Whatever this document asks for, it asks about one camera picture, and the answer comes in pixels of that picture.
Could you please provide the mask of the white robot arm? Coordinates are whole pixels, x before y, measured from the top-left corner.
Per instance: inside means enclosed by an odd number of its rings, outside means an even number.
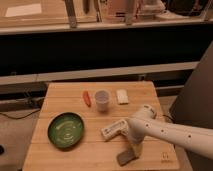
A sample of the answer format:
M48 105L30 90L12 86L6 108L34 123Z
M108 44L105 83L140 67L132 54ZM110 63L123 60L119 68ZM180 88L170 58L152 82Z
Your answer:
M213 129L162 122L155 119L156 115L151 105L142 105L128 118L131 131L139 137L148 135L213 159Z

